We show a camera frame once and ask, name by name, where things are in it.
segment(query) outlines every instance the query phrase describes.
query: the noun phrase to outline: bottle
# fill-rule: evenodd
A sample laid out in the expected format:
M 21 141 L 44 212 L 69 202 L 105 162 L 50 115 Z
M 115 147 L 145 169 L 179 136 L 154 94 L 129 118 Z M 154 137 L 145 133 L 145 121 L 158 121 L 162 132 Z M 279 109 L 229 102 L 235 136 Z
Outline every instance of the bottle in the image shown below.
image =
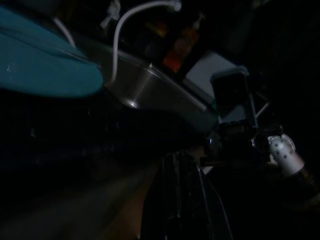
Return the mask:
M 205 16 L 200 12 L 199 18 L 192 24 L 192 27 L 186 27 L 180 37 L 175 41 L 173 48 L 164 57 L 162 64 L 174 73 L 177 73 L 189 54 L 195 43 L 199 38 L 198 30 L 200 28 L 200 22 Z

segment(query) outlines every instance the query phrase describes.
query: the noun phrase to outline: stainless steel sink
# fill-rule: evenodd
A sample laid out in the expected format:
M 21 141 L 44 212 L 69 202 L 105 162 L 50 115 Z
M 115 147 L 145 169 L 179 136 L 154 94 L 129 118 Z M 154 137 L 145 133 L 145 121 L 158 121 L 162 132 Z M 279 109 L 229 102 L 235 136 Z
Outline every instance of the stainless steel sink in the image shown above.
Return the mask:
M 112 48 L 86 37 L 75 36 L 76 45 L 90 61 L 101 66 L 108 83 L 112 72 Z M 119 51 L 118 72 L 108 90 L 123 104 L 136 109 L 161 109 L 177 113 L 207 110 L 206 105 L 161 71 L 130 54 Z

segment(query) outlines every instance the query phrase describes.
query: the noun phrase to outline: sink basin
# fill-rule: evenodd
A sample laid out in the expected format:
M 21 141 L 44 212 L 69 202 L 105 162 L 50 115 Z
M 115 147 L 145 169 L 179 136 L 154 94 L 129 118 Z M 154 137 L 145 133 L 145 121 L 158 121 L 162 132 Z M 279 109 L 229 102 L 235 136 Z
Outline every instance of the sink basin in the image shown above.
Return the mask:
M 76 45 L 90 61 L 101 66 L 105 83 L 112 72 L 112 48 L 86 37 L 75 36 Z M 207 107 L 152 64 L 119 51 L 118 72 L 108 90 L 124 105 L 176 113 L 205 112 Z

